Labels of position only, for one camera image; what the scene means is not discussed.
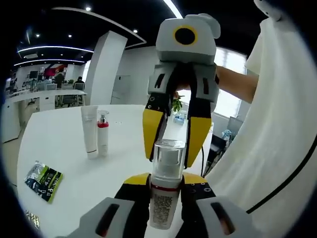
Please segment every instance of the product label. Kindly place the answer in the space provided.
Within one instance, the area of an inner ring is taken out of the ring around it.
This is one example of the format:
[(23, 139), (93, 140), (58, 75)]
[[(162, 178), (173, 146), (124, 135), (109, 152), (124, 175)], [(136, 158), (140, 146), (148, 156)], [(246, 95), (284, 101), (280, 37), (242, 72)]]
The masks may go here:
[(154, 217), (153, 221), (155, 223), (163, 224), (167, 223), (169, 211), (172, 205), (172, 197), (161, 196), (153, 194), (154, 199)]

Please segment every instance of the green packet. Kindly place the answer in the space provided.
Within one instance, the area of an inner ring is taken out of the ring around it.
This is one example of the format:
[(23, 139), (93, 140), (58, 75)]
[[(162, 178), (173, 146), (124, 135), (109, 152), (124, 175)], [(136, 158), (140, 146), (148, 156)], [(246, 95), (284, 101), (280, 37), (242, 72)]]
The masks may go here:
[(24, 182), (46, 202), (51, 203), (62, 178), (62, 173), (36, 161)]

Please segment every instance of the ceiling light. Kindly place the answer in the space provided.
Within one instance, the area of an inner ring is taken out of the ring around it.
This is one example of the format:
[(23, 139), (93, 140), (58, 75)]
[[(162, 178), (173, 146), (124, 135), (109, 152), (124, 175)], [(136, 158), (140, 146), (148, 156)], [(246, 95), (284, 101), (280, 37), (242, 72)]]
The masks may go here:
[(68, 46), (35, 46), (35, 47), (30, 47), (30, 48), (25, 48), (22, 50), (19, 50), (18, 53), (22, 51), (29, 51), (29, 50), (34, 50), (34, 49), (41, 49), (41, 48), (62, 48), (62, 49), (70, 49), (70, 50), (78, 50), (78, 51), (86, 51), (93, 53), (94, 51), (86, 50), (86, 49), (81, 49), (81, 48), (75, 48), (75, 47), (68, 47)]
[(24, 63), (31, 63), (31, 62), (38, 62), (38, 61), (71, 61), (71, 62), (78, 62), (78, 63), (84, 63), (84, 61), (79, 61), (79, 60), (73, 60), (73, 59), (36, 59), (36, 60), (31, 60), (31, 61), (25, 61), (21, 63), (16, 63), (14, 66), (24, 64)]
[(183, 19), (182, 14), (180, 14), (179, 10), (171, 0), (164, 0), (164, 2), (169, 7), (169, 9), (174, 13), (176, 18)]

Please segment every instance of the round white table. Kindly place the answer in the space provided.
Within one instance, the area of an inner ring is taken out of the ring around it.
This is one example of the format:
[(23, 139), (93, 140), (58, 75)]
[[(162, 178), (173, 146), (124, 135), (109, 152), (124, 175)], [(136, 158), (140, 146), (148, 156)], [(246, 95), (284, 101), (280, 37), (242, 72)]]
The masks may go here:
[[(106, 197), (114, 197), (133, 175), (152, 171), (146, 159), (142, 129), (142, 105), (106, 105), (109, 111), (109, 152), (105, 159), (88, 160), (84, 145), (80, 107), (34, 113), (25, 129), (17, 165), (17, 189), (24, 209), (37, 215), (43, 235), (65, 236), (79, 225), (80, 217)], [(164, 138), (186, 141), (186, 127), (169, 120)], [(204, 143), (205, 161), (211, 144)], [(52, 204), (32, 191), (24, 178), (38, 160), (63, 173)], [(200, 174), (201, 152), (187, 172)], [(180, 202), (171, 229), (148, 226), (145, 237), (175, 237), (181, 224)]]

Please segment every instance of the human arm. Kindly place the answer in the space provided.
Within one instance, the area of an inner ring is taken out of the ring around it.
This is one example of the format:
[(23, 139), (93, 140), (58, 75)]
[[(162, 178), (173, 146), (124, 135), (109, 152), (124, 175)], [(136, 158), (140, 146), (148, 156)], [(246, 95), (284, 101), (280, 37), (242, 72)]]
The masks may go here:
[(217, 66), (219, 88), (251, 103), (257, 89), (258, 77), (236, 73), (227, 68)]

